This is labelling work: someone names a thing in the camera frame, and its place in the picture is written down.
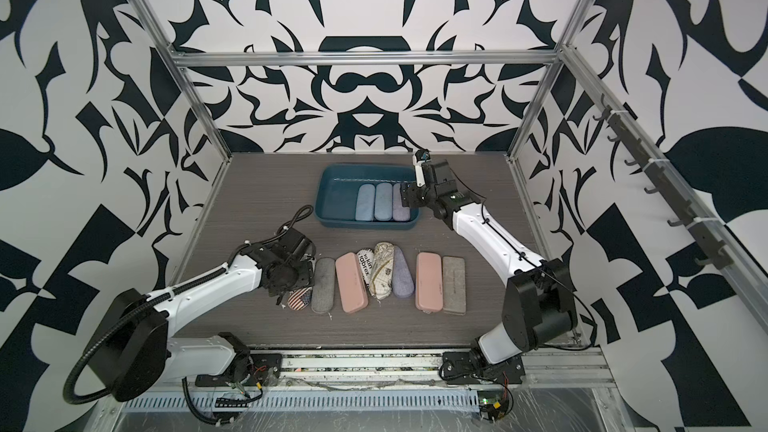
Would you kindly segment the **newspaper flag print glasses case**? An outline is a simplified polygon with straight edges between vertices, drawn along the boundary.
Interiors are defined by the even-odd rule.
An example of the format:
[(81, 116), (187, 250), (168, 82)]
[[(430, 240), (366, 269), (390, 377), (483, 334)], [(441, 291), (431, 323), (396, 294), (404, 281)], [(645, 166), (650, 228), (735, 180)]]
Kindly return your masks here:
[(310, 306), (312, 302), (312, 287), (304, 287), (292, 291), (288, 297), (287, 307), (294, 311), (303, 310)]

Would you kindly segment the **blue denim glasses case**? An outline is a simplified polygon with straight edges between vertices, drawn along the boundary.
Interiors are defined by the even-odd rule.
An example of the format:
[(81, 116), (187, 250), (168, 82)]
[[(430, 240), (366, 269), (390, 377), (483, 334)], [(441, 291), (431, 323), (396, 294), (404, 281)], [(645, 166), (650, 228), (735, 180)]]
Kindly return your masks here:
[(382, 182), (375, 187), (374, 219), (388, 222), (393, 218), (393, 184)]

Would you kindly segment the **light blue fabric glasses case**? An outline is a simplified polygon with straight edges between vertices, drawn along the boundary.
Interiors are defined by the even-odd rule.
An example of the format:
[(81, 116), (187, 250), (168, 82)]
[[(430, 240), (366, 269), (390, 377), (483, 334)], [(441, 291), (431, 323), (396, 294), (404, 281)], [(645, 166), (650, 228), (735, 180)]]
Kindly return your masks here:
[(374, 220), (375, 195), (376, 187), (373, 184), (363, 184), (359, 187), (355, 206), (356, 221), (371, 222)]

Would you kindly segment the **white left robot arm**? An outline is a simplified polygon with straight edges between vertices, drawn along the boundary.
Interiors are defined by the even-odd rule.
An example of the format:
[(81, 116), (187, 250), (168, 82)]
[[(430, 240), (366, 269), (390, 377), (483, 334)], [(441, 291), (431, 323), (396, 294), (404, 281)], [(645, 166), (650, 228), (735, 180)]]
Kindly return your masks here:
[(283, 300), (309, 287), (316, 247), (287, 225), (263, 242), (245, 242), (220, 266), (175, 286), (141, 294), (129, 289), (112, 302), (75, 368), (65, 381), (64, 398), (81, 399), (75, 385), (91, 370), (103, 388), (83, 396), (90, 402), (110, 396), (132, 400), (159, 382), (199, 375), (238, 387), (256, 367), (249, 347), (231, 332), (208, 338), (180, 338), (187, 325), (231, 299), (263, 289)]

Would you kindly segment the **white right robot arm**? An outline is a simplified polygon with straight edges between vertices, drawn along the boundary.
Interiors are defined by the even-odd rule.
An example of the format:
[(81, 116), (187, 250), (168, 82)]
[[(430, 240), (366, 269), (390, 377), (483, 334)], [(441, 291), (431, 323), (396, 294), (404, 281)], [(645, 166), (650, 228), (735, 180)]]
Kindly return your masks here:
[(505, 286), (500, 324), (477, 340), (481, 362), (504, 362), (574, 330), (576, 294), (562, 260), (547, 261), (513, 237), (447, 161), (434, 161), (428, 151), (419, 150), (413, 164), (415, 180), (403, 185), (402, 204), (431, 210), (480, 253)]

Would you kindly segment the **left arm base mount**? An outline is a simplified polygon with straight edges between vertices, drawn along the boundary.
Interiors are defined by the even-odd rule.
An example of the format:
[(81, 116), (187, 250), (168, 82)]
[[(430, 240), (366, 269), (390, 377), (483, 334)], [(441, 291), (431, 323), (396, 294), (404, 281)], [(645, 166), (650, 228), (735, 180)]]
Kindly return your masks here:
[(236, 357), (235, 363), (220, 375), (197, 375), (194, 381), (196, 387), (234, 386), (236, 383), (244, 387), (276, 385), (282, 369), (283, 355), (264, 351), (252, 352), (249, 359)]

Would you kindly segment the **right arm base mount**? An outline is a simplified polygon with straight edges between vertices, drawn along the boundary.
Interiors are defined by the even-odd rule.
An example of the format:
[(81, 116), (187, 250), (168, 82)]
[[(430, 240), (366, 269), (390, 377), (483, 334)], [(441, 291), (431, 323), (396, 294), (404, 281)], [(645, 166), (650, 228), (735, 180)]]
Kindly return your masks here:
[(525, 369), (520, 356), (514, 356), (498, 364), (488, 363), (478, 349), (444, 352), (438, 376), (449, 385), (469, 385), (490, 382), (519, 385)]

